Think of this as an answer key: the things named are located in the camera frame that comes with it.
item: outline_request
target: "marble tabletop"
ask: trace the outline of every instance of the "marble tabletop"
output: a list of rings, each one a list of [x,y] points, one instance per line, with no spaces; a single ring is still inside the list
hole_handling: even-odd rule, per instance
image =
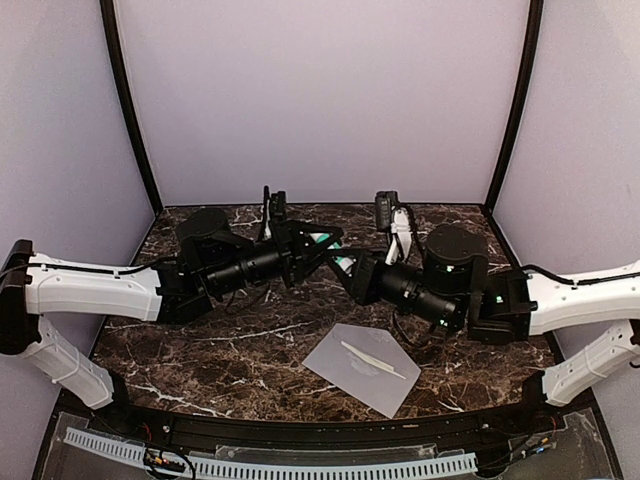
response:
[[[200,207],[166,209],[156,220],[136,260],[144,263],[177,253],[175,226]],[[255,238],[259,206],[223,207],[234,232]],[[508,262],[477,206],[415,205],[419,233],[453,223],[485,235],[490,269]],[[384,247],[374,227],[372,204],[289,205],[288,216],[344,229],[344,244]],[[384,417],[302,365],[336,323],[390,330],[392,307],[382,302],[360,307],[326,266],[304,284],[287,290],[274,280],[236,295],[225,313],[216,303],[209,314],[186,326],[141,323],[109,317],[94,361],[126,380],[132,401],[173,412],[274,421],[367,421]],[[403,319],[414,338],[423,321]],[[395,418],[466,412],[515,403],[522,381],[553,364],[543,337],[507,346],[483,346],[459,332],[423,349],[403,345],[422,373]]]

